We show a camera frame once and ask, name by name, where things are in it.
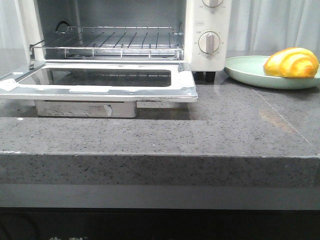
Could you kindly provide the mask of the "white Toshiba toaster oven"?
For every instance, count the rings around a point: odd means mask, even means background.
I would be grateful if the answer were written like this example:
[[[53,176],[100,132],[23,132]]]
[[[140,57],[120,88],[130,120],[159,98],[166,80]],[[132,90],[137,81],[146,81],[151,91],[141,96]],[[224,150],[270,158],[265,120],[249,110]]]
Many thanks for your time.
[[[17,0],[27,63],[176,62],[212,83],[225,67],[229,0]]]

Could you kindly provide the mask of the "lower oven control knob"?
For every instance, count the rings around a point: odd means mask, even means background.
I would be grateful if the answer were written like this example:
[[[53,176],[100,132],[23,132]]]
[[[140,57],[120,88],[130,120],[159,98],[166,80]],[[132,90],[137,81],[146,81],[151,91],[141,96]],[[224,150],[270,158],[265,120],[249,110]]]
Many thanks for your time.
[[[198,40],[199,49],[205,54],[213,54],[220,46],[220,37],[212,31],[203,33]]]

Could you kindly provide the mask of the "glass oven door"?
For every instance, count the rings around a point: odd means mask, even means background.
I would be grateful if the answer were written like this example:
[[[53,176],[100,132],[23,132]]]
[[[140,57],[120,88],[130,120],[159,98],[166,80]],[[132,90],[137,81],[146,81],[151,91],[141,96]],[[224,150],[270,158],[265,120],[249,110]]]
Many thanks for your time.
[[[0,97],[31,100],[41,117],[134,118],[138,102],[198,99],[187,64],[38,62],[0,80]]]

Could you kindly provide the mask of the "yellow bread roll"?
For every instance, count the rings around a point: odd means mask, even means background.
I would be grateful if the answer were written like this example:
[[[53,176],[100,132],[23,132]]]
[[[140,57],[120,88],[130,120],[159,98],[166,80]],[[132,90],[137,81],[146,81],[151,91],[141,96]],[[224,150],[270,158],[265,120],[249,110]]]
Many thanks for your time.
[[[289,47],[272,54],[263,65],[267,76],[314,78],[320,63],[316,55],[303,47]]]

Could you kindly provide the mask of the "light green plate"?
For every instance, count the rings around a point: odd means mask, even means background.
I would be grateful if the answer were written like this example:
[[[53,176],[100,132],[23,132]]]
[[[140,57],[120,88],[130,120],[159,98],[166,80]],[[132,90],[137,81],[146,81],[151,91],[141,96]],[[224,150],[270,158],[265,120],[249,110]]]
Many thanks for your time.
[[[314,78],[283,78],[264,73],[264,64],[269,57],[248,55],[229,57],[224,71],[236,81],[244,84],[277,90],[302,90],[320,85],[320,73]]]

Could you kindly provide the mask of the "oven control knob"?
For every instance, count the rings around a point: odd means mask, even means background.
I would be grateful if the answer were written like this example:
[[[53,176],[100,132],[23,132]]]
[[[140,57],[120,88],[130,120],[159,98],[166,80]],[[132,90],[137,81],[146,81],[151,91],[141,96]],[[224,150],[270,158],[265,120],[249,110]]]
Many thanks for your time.
[[[220,37],[212,31],[203,33],[198,40],[199,49],[205,54],[213,54],[220,46]]]
[[[223,3],[223,0],[202,0],[202,2],[208,8],[216,8]]]

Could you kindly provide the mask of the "upper oven control knob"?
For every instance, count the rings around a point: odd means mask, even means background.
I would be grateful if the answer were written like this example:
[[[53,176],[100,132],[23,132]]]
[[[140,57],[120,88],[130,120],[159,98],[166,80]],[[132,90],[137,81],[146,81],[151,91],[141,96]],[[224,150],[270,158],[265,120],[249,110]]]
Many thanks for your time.
[[[223,3],[223,0],[202,0],[202,2],[208,8],[216,8]]]

